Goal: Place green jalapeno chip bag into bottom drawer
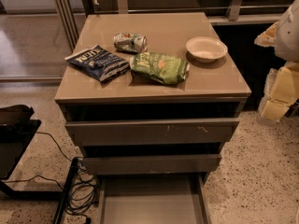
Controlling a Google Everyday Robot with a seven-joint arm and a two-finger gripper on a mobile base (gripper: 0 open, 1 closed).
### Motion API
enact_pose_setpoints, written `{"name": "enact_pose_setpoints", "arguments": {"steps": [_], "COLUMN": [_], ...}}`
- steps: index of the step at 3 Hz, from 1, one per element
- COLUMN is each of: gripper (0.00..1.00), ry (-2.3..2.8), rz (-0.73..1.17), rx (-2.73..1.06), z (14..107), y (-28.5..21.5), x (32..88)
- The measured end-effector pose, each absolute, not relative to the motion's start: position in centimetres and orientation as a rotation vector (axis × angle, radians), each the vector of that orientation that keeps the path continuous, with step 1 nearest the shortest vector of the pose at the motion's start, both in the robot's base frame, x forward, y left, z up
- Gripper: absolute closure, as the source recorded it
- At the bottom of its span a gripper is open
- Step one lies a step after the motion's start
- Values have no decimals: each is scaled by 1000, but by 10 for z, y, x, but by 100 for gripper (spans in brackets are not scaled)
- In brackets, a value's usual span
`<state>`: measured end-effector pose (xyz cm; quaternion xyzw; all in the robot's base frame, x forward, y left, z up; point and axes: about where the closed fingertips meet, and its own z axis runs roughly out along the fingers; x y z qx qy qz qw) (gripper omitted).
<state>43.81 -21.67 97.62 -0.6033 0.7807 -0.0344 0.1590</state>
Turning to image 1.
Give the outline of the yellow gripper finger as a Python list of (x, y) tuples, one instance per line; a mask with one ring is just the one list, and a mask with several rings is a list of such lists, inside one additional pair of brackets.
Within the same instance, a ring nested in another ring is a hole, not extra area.
[(260, 47), (274, 47), (277, 26), (278, 26), (278, 22), (276, 21), (270, 27), (268, 27), (264, 32), (262, 32), (255, 38), (254, 44)]
[(271, 69), (264, 85), (260, 102), (260, 116), (280, 121), (299, 99), (299, 72), (287, 67)]

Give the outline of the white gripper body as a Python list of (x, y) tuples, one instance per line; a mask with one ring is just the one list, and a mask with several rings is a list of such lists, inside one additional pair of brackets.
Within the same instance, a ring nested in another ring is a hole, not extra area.
[(286, 62), (282, 67), (282, 72), (284, 74), (291, 74), (299, 76), (299, 63), (296, 62)]

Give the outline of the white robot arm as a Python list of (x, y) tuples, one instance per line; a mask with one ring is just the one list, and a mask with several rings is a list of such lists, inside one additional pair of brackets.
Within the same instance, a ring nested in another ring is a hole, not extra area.
[(299, 0), (258, 35), (254, 44), (273, 47), (275, 55), (286, 62), (269, 72), (259, 106), (261, 118), (279, 122), (299, 99)]

